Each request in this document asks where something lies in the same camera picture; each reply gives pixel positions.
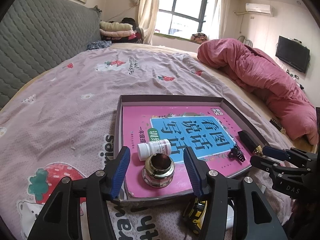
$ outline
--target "blue gripper pad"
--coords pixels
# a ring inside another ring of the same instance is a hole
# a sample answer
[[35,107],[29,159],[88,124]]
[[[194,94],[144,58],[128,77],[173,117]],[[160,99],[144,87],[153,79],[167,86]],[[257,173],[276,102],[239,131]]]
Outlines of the blue gripper pad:
[[286,151],[280,150],[277,148],[265,146],[262,148],[262,153],[265,156],[280,160],[280,161],[287,161],[288,160],[288,155]]
[[129,163],[130,163],[130,149],[128,147],[125,147],[126,149],[124,150],[124,153],[122,154],[122,150],[124,147],[121,148],[121,151],[117,157],[121,158],[119,160],[118,167],[116,168],[116,171],[114,172],[111,180],[111,190],[110,190],[110,195],[115,198],[119,195],[122,183],[124,181],[124,176],[127,172]]
[[183,151],[183,161],[187,168],[188,176],[192,185],[193,193],[198,197],[201,198],[204,195],[204,192],[202,191],[202,185],[201,185],[201,178],[200,174],[198,173],[198,170],[196,168],[195,161],[197,162],[198,159],[196,158],[196,155],[194,154],[191,147],[187,147]]

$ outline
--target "white curtain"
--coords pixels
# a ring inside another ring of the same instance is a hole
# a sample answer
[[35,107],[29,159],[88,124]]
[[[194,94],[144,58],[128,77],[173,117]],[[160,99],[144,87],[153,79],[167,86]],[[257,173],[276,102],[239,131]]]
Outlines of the white curtain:
[[210,40],[222,39],[227,26],[227,18],[231,0],[218,0],[217,7],[214,12]]
[[140,0],[138,22],[143,29],[143,43],[152,44],[152,36],[156,27],[159,0]]

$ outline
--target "white bottle cap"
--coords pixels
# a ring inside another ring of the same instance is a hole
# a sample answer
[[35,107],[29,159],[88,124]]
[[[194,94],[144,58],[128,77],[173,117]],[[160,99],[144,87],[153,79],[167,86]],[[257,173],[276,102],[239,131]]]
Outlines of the white bottle cap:
[[138,144],[138,156],[140,161],[145,161],[150,156],[150,147],[147,143]]

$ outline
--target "black hair clip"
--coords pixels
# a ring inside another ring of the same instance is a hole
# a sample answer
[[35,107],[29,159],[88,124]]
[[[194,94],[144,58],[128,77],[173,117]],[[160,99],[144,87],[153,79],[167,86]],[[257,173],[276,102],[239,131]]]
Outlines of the black hair clip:
[[262,156],[261,146],[250,133],[248,133],[246,130],[242,130],[238,132],[238,135],[242,143],[248,148],[251,153]]
[[243,155],[243,152],[240,150],[240,147],[237,144],[235,144],[235,146],[230,149],[228,157],[230,159],[238,158],[239,161],[241,161],[242,163],[245,161],[245,157]]
[[285,129],[281,124],[279,124],[275,119],[271,118],[270,122],[276,127],[281,133],[285,134]]

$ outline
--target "television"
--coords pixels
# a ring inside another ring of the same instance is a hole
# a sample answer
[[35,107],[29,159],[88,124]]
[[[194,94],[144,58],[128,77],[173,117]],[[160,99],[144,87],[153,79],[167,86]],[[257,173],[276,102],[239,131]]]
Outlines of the television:
[[276,57],[305,73],[310,60],[310,50],[296,41],[279,36]]

